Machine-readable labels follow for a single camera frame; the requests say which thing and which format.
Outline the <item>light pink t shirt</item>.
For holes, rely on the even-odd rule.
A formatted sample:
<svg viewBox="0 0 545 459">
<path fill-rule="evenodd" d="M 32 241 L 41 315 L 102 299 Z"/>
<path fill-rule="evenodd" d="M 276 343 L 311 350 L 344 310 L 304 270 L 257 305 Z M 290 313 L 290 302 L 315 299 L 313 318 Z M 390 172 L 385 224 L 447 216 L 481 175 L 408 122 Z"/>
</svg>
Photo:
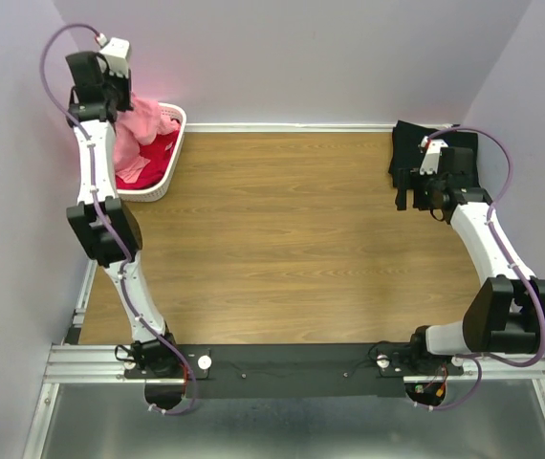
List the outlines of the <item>light pink t shirt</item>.
<svg viewBox="0 0 545 459">
<path fill-rule="evenodd" d="M 113 153 L 115 173 L 122 176 L 127 172 L 127 177 L 123 177 L 126 182 L 135 180 L 131 175 L 137 176 L 145 165 L 139 155 L 140 146 L 151 144 L 158 135 L 178 130 L 177 122 L 163 118 L 157 101 L 139 98 L 134 93 L 131 101 L 133 110 L 118 115 Z"/>
</svg>

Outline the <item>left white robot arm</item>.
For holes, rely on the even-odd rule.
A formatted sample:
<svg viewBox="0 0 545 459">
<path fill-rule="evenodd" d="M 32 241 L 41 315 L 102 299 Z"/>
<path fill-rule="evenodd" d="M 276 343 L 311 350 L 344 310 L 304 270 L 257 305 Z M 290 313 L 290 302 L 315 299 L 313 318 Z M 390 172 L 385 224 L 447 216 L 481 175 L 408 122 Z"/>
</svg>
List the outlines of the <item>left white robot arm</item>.
<svg viewBox="0 0 545 459">
<path fill-rule="evenodd" d="M 122 349 L 122 362 L 159 378 L 186 375 L 142 272 L 140 226 L 115 181 L 115 123 L 131 107 L 130 77 L 113 70 L 103 53 L 78 52 L 66 61 L 74 82 L 67 122 L 76 135 L 80 160 L 79 192 L 76 204 L 66 210 L 68 223 L 88 258 L 114 284 L 128 317 L 132 342 Z"/>
</svg>

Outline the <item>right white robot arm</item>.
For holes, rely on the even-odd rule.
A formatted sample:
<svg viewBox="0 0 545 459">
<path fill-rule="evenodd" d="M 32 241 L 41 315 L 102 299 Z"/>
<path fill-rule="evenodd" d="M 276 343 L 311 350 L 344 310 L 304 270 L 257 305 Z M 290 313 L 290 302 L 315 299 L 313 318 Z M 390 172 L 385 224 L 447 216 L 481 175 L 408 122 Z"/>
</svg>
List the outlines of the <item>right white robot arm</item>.
<svg viewBox="0 0 545 459">
<path fill-rule="evenodd" d="M 520 258 L 502 230 L 495 203 L 477 183 L 475 153 L 425 137 L 422 162 L 399 169 L 396 207 L 427 210 L 459 235 L 477 272 L 480 289 L 463 318 L 416 330 L 406 351 L 408 367 L 425 375 L 441 356 L 483 355 L 510 366 L 527 367 L 545 353 L 545 279 Z"/>
</svg>

